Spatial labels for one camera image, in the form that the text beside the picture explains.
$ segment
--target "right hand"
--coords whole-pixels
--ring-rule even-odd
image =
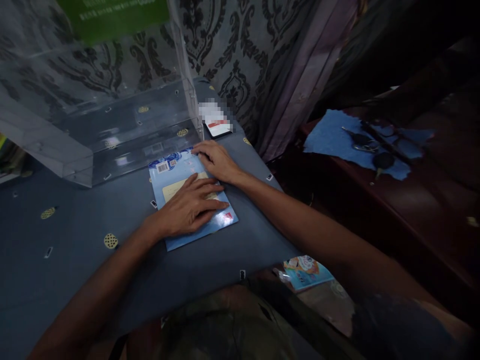
[[[145,219],[141,227],[147,235],[145,238],[156,242],[194,233],[208,223],[217,210],[230,206],[228,202],[205,199],[208,194],[224,190],[223,186],[215,184],[217,179],[197,180],[197,177],[197,173],[191,175],[160,210]]]
[[[225,183],[232,184],[240,175],[244,174],[227,150],[216,141],[202,141],[193,147],[191,153],[198,154],[205,169]]]

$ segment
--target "blue booklet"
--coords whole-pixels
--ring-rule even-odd
[[[151,185],[158,209],[161,209],[182,187],[184,182],[194,173],[198,173],[197,179],[205,179],[207,174],[199,157],[192,155],[193,147],[186,148],[180,152],[174,152],[166,157],[161,157],[148,164],[150,171]],[[217,199],[228,202],[225,192],[212,192],[207,199]],[[220,229],[234,224],[239,220],[232,206],[224,210],[218,210],[212,219],[202,226],[198,231],[177,237],[170,237],[165,240],[166,250],[170,251],[185,244],[191,243],[205,235],[212,234]]]

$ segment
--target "wrist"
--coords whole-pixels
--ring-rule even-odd
[[[138,234],[139,237],[142,238],[142,241],[149,244],[151,247],[160,240],[169,236],[166,226],[158,223],[152,223],[148,218],[138,228]]]
[[[235,174],[235,176],[232,177],[231,184],[237,188],[242,188],[244,185],[246,185],[252,178],[252,175],[250,175],[248,172],[245,172],[243,170],[240,170],[238,173]]]

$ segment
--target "green sign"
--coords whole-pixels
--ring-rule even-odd
[[[88,45],[137,33],[169,20],[167,0],[57,0]]]

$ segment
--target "keys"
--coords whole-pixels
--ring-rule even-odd
[[[389,152],[381,152],[373,157],[372,163],[376,168],[376,181],[384,170],[387,170],[393,166],[395,163],[395,157]]]
[[[379,143],[371,139],[369,136],[352,132],[343,126],[341,128],[350,135],[351,140],[353,141],[352,147],[355,150],[375,153],[380,148]]]

